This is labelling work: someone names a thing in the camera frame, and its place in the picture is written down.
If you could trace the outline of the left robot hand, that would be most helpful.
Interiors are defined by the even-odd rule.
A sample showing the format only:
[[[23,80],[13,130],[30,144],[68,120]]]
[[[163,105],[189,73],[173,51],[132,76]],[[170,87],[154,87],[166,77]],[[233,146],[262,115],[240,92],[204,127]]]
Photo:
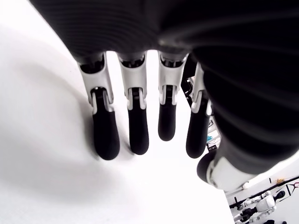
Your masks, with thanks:
[[[158,51],[159,137],[175,133],[184,74],[195,77],[186,151],[198,176],[224,191],[299,149],[299,3],[296,0],[34,0],[77,61],[93,108],[94,145],[120,150],[107,67],[117,53],[131,151],[149,147],[146,53]]]

